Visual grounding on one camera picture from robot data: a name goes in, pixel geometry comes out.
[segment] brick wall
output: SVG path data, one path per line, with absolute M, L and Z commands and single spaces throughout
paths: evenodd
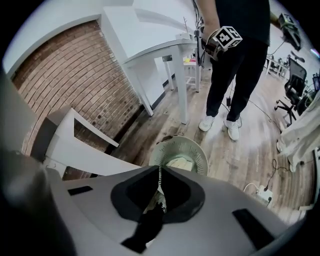
M 138 110 L 139 99 L 107 45 L 96 21 L 72 27 L 34 51 L 11 78 L 37 115 L 21 151 L 29 155 L 38 129 L 51 112 L 71 105 L 87 121 L 114 138 Z M 75 136 L 102 150 L 101 140 Z

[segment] power strip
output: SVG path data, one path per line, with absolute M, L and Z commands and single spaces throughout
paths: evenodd
M 264 202 L 268 204 L 273 198 L 273 193 L 269 189 L 265 191 L 265 188 L 265 186 L 259 186 L 259 189 L 256 194 L 260 199 L 262 199 Z

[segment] white sneaker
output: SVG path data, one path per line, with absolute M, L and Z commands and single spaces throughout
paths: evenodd
M 207 132 L 209 131 L 209 129 L 211 128 L 213 122 L 214 122 L 215 118 L 211 115 L 206 115 L 205 118 L 203 118 L 201 120 L 201 122 L 199 123 L 199 129 Z
M 237 121 L 231 122 L 228 120 L 224 120 L 224 125 L 228 128 L 228 134 L 231 140 L 237 141 L 239 140 L 239 125 Z

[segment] office chair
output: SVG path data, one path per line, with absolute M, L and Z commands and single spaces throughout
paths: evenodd
M 289 58 L 289 71 L 290 71 L 290 78 L 289 81 L 284 85 L 285 89 L 285 96 L 290 100 L 291 106 L 286 105 L 280 99 L 276 101 L 276 104 L 281 103 L 281 105 L 277 105 L 274 107 L 276 111 L 278 108 L 285 110 L 290 118 L 290 123 L 287 124 L 289 127 L 292 124 L 292 118 L 297 120 L 293 110 L 297 109 L 297 105 L 301 100 L 301 96 L 304 92 L 305 88 L 305 80 L 307 77 L 307 71 L 301 66 L 297 60 L 301 62 L 305 62 L 303 58 L 297 57 L 296 60 Z

